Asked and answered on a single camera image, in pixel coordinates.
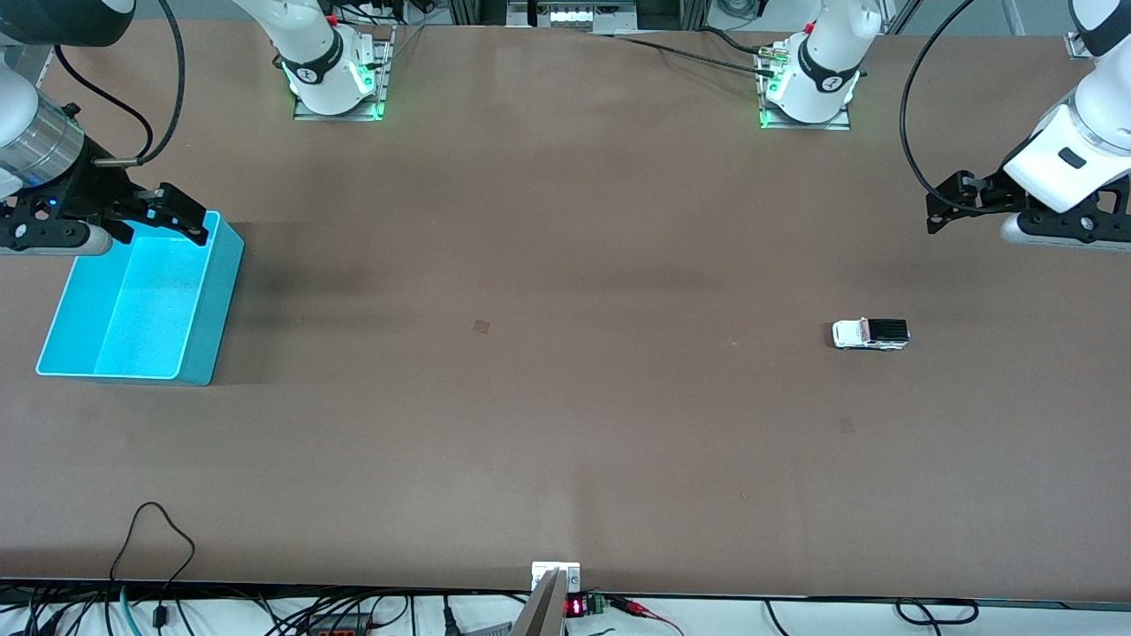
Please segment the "toy car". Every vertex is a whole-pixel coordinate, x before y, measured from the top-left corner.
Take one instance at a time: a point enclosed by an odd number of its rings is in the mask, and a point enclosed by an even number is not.
[[[832,324],[832,344],[838,349],[898,351],[910,340],[907,320],[900,318],[861,318]]]

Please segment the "white robot link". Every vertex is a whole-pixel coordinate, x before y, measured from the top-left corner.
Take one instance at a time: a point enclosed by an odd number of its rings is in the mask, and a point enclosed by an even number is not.
[[[883,19],[875,0],[823,0],[817,20],[774,43],[766,100],[804,123],[823,123],[852,100],[860,65]]]
[[[378,89],[372,36],[331,26],[317,0],[234,1],[270,36],[311,111],[340,114]],[[207,241],[200,204],[172,184],[148,191],[127,175],[156,152],[114,157],[86,136],[77,106],[60,108],[5,63],[16,45],[109,46],[133,10],[135,0],[0,0],[0,253],[105,253],[111,241],[132,240],[127,222]],[[10,196],[15,207],[2,203]]]
[[[1001,237],[1011,243],[1131,251],[1131,0],[1071,0],[1069,8],[1096,68],[996,173],[960,171],[936,188],[941,198],[929,194],[930,233],[956,218],[1008,213]]]

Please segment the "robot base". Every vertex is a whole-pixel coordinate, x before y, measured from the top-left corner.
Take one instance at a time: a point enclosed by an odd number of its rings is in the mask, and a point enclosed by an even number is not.
[[[772,60],[767,61],[758,55],[754,55],[754,67],[774,71],[778,70],[774,68]],[[774,78],[758,76],[758,122],[762,128],[852,130],[852,122],[848,118],[847,105],[841,108],[840,112],[838,112],[836,117],[821,123],[805,123],[785,114],[785,111],[783,111],[780,106],[766,98],[766,93],[770,91],[770,85],[774,81]]]
[[[397,32],[394,28],[389,40],[373,40],[368,34],[362,36],[366,45],[362,48],[361,65],[372,65],[374,69],[369,70],[365,66],[359,65],[356,79],[363,85],[372,85],[377,88],[362,98],[356,106],[344,113],[327,115],[310,110],[295,96],[292,119],[295,121],[381,121],[385,119],[385,102],[389,94],[389,74],[392,70],[392,45],[396,35]]]

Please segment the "brown table surface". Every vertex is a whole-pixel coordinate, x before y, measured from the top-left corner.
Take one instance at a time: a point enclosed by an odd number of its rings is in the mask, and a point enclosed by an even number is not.
[[[158,134],[165,28],[71,54]],[[503,28],[425,32],[382,123],[293,123],[253,24],[183,29],[184,118],[136,177],[247,240],[215,385],[36,377],[69,261],[5,259],[3,575],[103,576],[157,499],[189,578],[521,587],[560,558],[636,591],[1131,599],[1131,260],[926,234],[896,123],[922,40],[875,43],[844,134],[760,130],[742,74]],[[943,40],[923,169],[991,172],[1089,68]],[[831,349],[862,315],[915,341]],[[138,540],[123,576],[183,558],[156,515]]]

